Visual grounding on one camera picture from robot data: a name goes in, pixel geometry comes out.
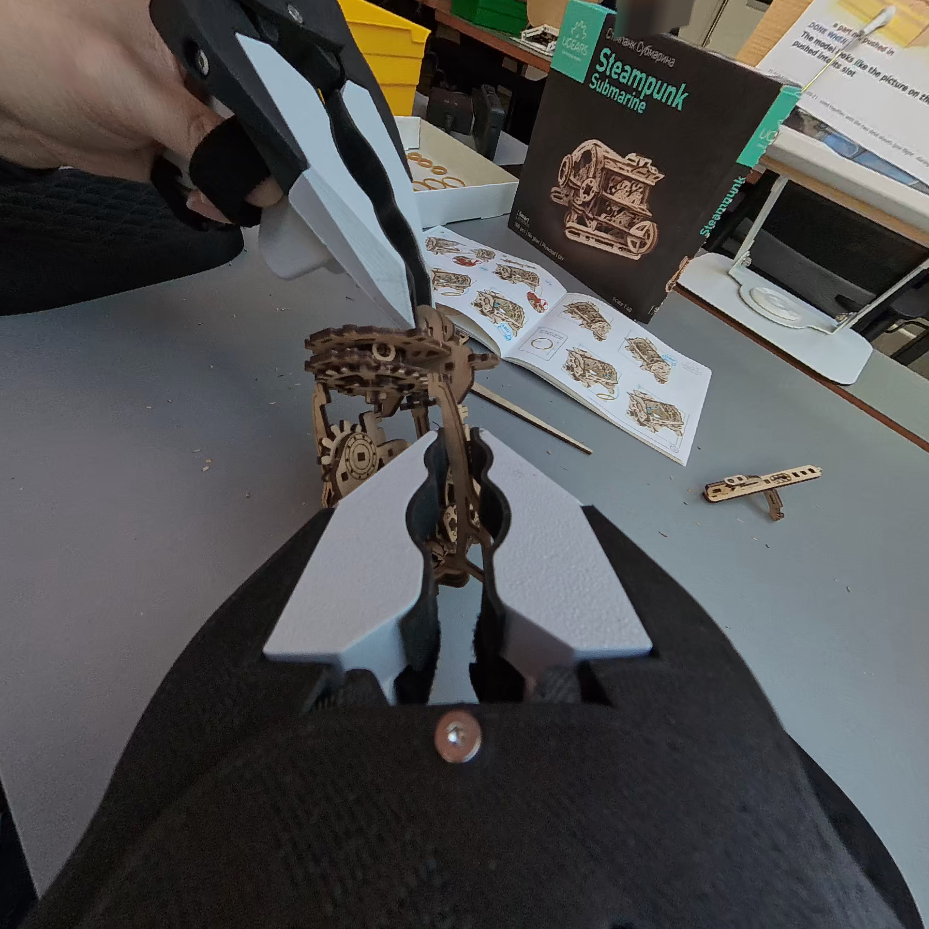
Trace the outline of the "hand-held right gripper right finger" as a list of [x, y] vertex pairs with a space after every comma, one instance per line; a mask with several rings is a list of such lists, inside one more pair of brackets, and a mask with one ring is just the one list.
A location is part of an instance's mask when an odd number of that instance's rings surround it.
[[652, 640], [584, 505], [486, 429], [475, 432], [482, 543], [475, 693], [516, 703], [553, 669], [647, 656]]

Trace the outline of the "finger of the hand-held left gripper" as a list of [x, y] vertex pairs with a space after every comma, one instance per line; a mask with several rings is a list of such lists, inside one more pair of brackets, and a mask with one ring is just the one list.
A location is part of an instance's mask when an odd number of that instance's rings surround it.
[[337, 45], [311, 32], [281, 32], [268, 42], [236, 34], [256, 114], [238, 103], [236, 113], [253, 134], [287, 204], [261, 222], [261, 243], [270, 268], [294, 278], [325, 262], [359, 285], [391, 324], [401, 319], [399, 290], [387, 281], [389, 266], [371, 207], [363, 201], [340, 155], [340, 89], [352, 81], [372, 94], [385, 120], [389, 110], [353, 42]]
[[392, 115], [385, 120], [368, 89], [352, 81], [340, 89], [340, 155], [373, 212], [371, 224], [386, 249], [387, 281], [400, 294], [398, 313], [418, 319], [433, 296], [405, 151]]

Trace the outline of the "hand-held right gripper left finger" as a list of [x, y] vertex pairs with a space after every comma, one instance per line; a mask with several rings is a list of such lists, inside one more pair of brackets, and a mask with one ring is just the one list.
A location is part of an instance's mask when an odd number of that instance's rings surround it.
[[263, 648], [276, 662], [371, 672], [390, 703], [427, 703], [440, 647], [427, 544], [445, 475], [431, 432], [331, 511]]

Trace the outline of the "large wooden mechanical model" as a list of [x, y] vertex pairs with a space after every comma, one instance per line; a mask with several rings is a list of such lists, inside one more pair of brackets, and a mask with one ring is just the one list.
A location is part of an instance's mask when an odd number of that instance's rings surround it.
[[[402, 410], [412, 412], [416, 435], [432, 435], [429, 411], [436, 408], [450, 414], [450, 422], [437, 442], [439, 461], [435, 466], [437, 514], [427, 529], [425, 545], [431, 553], [435, 579], [449, 587], [463, 587], [474, 578], [485, 580], [482, 566], [472, 561], [471, 549], [479, 546], [482, 554], [490, 550], [492, 537], [481, 523], [481, 482], [477, 470], [476, 446], [465, 423], [467, 409], [458, 405], [451, 412], [452, 394], [441, 387], [437, 375], [427, 378], [427, 392], [402, 395], [387, 394], [388, 415]], [[405, 439], [388, 439], [382, 428], [379, 410], [363, 412], [357, 424], [342, 420], [331, 424], [328, 406], [331, 392], [316, 384], [312, 398], [313, 432], [322, 479], [321, 502], [333, 508], [377, 472], [395, 461], [411, 447]]]

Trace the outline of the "grey desk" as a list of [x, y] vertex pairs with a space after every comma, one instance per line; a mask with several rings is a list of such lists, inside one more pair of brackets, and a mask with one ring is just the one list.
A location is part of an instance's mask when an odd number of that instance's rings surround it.
[[[255, 245], [202, 275], [2, 319], [2, 784], [38, 893], [192, 635], [319, 506], [304, 339], [383, 316]], [[689, 299], [651, 331], [712, 370], [679, 466], [515, 366], [470, 420], [596, 505], [726, 631], [880, 835], [927, 920], [927, 452]], [[820, 479], [710, 504], [705, 485]]]

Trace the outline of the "person's left hand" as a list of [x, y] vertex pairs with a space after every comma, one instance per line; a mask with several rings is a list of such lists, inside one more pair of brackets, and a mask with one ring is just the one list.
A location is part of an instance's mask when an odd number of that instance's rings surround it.
[[144, 182], [221, 123], [143, 1], [1, 3], [2, 161]]

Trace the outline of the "yellow storage bin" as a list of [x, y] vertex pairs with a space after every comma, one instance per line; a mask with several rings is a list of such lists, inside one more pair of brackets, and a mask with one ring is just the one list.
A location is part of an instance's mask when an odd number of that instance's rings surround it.
[[348, 28], [395, 116], [412, 115], [430, 30], [365, 1], [340, 1]]

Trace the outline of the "pile of tan rubber bands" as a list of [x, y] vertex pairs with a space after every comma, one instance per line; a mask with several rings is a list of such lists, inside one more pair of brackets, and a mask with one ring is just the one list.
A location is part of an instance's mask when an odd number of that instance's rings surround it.
[[459, 190], [469, 186], [466, 180], [452, 174], [446, 165], [435, 161], [428, 153], [414, 149], [406, 151], [405, 156], [415, 192]]

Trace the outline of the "black electronic device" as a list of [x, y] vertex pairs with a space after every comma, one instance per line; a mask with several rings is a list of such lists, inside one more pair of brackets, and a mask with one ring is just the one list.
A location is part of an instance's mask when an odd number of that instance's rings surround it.
[[505, 110], [496, 90], [482, 85], [465, 93], [433, 87], [426, 105], [426, 120], [449, 135], [466, 136], [475, 151], [493, 161], [505, 122]]

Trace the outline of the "white cardboard box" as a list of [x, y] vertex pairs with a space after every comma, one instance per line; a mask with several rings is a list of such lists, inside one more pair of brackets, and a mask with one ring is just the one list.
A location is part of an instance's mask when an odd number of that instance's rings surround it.
[[470, 146], [419, 117], [395, 118], [404, 151], [419, 149], [446, 165], [466, 180], [465, 189], [415, 192], [422, 227], [508, 215], [514, 203], [518, 180]]

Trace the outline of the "small wooden slotted lever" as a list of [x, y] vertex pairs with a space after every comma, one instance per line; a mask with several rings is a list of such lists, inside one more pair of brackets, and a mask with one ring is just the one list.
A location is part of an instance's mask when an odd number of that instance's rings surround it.
[[820, 479], [823, 470], [815, 465], [781, 469], [763, 475], [734, 475], [705, 485], [703, 499], [718, 504], [762, 494], [768, 507], [768, 517], [780, 521], [785, 517], [780, 490]]

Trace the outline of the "illustrated instruction booklet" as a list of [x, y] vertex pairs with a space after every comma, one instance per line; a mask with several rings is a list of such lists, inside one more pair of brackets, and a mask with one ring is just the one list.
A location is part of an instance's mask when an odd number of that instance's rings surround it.
[[445, 226], [420, 234], [437, 305], [529, 370], [678, 464], [688, 463], [709, 368], [548, 270]]

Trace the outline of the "black wrist rest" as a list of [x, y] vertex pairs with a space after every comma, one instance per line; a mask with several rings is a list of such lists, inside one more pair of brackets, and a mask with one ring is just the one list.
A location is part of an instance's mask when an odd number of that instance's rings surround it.
[[1, 315], [112, 296], [236, 258], [238, 227], [188, 211], [171, 184], [176, 172], [160, 164], [151, 185], [2, 162]]

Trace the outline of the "black model kit box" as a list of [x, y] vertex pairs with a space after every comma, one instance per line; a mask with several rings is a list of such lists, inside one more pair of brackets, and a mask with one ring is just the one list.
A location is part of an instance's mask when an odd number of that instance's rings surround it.
[[651, 317], [796, 93], [618, 11], [569, 2], [509, 227], [611, 306]]

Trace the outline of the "printed instruction sheet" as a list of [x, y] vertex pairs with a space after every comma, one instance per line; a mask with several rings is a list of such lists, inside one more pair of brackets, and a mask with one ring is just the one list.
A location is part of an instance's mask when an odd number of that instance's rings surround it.
[[922, 185], [928, 183], [928, 5], [815, 1], [792, 22], [771, 5], [745, 54], [767, 75], [806, 87], [801, 110]]

